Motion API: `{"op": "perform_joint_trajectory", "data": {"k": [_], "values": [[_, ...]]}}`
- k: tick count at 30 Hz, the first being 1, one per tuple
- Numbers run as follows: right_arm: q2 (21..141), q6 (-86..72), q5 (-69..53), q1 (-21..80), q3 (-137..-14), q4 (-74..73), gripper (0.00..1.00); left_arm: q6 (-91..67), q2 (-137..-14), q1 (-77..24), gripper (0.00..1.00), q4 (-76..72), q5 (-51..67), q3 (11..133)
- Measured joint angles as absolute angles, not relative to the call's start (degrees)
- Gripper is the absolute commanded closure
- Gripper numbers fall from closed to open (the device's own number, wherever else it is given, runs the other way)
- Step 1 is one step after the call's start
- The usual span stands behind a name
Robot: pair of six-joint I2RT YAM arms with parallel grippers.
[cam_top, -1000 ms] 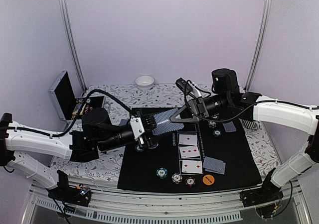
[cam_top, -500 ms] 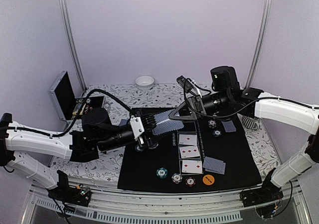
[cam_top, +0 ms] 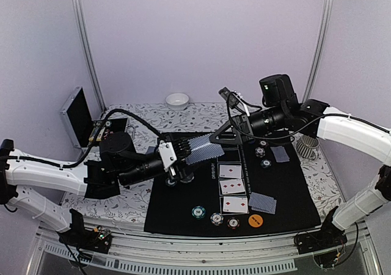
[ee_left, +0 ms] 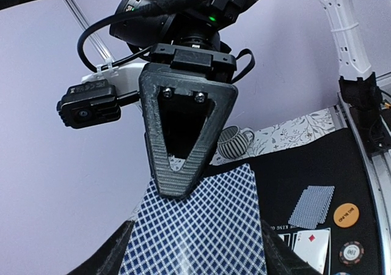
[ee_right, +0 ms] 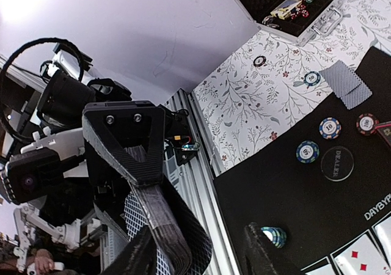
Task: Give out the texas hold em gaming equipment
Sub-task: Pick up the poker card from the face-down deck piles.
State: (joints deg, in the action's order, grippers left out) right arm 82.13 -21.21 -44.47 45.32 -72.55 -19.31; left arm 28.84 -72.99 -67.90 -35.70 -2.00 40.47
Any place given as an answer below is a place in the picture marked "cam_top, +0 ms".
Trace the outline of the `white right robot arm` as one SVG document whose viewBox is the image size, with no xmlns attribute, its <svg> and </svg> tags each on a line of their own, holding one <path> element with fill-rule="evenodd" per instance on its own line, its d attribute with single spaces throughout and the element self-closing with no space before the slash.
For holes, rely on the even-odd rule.
<svg viewBox="0 0 391 275">
<path fill-rule="evenodd" d="M 300 103 L 288 75 L 271 75 L 259 84 L 265 109 L 229 117 L 211 135 L 212 143 L 243 144 L 251 139 L 271 142 L 277 140 L 277 130 L 286 129 L 293 134 L 343 144 L 382 163 L 366 188 L 327 215 L 316 235 L 316 243 L 321 248 L 329 248 L 339 239 L 340 232 L 390 202 L 390 129 L 322 101 L 309 99 Z"/>
</svg>

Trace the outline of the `grey playing card deck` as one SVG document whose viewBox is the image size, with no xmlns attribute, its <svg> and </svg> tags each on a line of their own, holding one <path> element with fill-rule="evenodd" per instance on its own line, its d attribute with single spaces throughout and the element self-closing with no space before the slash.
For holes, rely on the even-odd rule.
<svg viewBox="0 0 391 275">
<path fill-rule="evenodd" d="M 185 159 L 187 165 L 193 165 L 224 155 L 221 144 L 211 143 L 210 136 L 211 133 L 188 139 L 191 153 Z"/>
</svg>

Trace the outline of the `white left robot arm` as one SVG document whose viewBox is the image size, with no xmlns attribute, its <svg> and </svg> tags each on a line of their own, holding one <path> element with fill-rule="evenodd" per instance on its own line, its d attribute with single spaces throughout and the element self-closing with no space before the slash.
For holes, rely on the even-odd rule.
<svg viewBox="0 0 391 275">
<path fill-rule="evenodd" d="M 1 204 L 21 207 L 35 219 L 45 222 L 58 233 L 66 233 L 78 247 L 91 241 L 84 228 L 82 214 L 64 210 L 32 187 L 51 188 L 88 199 L 117 196 L 127 187 L 155 177 L 165 176 L 170 183 L 186 178 L 185 159 L 191 154 L 187 139 L 165 138 L 146 120 L 124 109 L 113 109 L 107 115 L 125 114 L 154 133 L 158 145 L 149 154 L 136 152 L 131 136 L 117 132 L 99 143 L 100 160 L 88 160 L 85 152 L 74 163 L 40 159 L 14 147 L 11 139 L 1 144 Z"/>
</svg>

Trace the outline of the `orange big blind button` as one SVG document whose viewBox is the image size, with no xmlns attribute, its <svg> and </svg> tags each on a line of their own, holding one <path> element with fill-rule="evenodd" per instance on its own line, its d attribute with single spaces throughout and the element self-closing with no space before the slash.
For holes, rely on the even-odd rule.
<svg viewBox="0 0 391 275">
<path fill-rule="evenodd" d="M 263 225 L 263 218 L 259 214 L 253 214 L 249 216 L 248 223 L 253 228 L 259 228 Z"/>
</svg>

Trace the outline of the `blue peach poker chip stack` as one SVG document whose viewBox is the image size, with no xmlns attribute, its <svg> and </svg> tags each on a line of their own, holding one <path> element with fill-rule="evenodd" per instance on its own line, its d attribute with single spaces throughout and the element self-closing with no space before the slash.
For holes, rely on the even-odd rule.
<svg viewBox="0 0 391 275">
<path fill-rule="evenodd" d="M 219 226 L 224 222 L 224 217 L 220 213 L 213 213 L 210 216 L 210 221 L 211 221 L 212 225 Z"/>
</svg>

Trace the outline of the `red white chips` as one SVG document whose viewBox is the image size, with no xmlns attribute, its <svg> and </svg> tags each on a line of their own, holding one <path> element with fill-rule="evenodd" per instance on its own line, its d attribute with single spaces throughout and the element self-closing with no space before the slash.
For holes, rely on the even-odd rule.
<svg viewBox="0 0 391 275">
<path fill-rule="evenodd" d="M 240 220 L 238 218 L 229 218 L 227 220 L 227 227 L 235 230 L 240 227 Z"/>
<path fill-rule="evenodd" d="M 259 141 L 259 146 L 262 148 L 267 148 L 269 146 L 269 143 L 267 141 Z"/>
</svg>

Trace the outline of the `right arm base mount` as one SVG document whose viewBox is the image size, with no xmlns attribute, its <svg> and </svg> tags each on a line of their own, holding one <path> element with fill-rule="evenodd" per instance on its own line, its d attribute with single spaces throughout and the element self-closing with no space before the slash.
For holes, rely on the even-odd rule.
<svg viewBox="0 0 391 275">
<path fill-rule="evenodd" d="M 299 232 L 294 238 L 299 254 L 313 254 L 315 264 L 321 269 L 335 268 L 348 242 L 344 232 L 319 229 L 314 232 Z"/>
</svg>

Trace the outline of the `dealt playing card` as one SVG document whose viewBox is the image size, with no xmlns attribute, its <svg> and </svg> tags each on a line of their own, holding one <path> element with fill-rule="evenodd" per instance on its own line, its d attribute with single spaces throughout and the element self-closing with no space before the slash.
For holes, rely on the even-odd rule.
<svg viewBox="0 0 391 275">
<path fill-rule="evenodd" d="M 271 147 L 271 151 L 277 163 L 287 163 L 290 161 L 290 157 L 283 146 Z"/>
<path fill-rule="evenodd" d="M 277 201 L 271 196 L 259 193 L 251 193 L 249 206 L 254 211 L 260 211 L 274 215 L 276 213 Z"/>
</svg>

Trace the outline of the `green chips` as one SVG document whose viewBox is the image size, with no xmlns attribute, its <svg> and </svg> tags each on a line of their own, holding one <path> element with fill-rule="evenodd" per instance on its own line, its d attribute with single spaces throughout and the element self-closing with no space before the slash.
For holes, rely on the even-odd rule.
<svg viewBox="0 0 391 275">
<path fill-rule="evenodd" d="M 195 206 L 191 210 L 191 214 L 195 219 L 203 219 L 206 215 L 206 209 L 203 206 Z"/>
<path fill-rule="evenodd" d="M 266 168 L 270 168 L 272 165 L 272 162 L 268 159 L 263 159 L 261 160 L 261 167 L 266 169 Z"/>
<path fill-rule="evenodd" d="M 175 186 L 175 185 L 177 184 L 177 182 L 176 182 L 176 181 L 171 181 L 171 180 L 167 179 L 167 180 L 165 181 L 165 184 L 166 184 L 167 186 L 169 186 L 169 187 L 173 187 L 173 186 Z"/>
</svg>

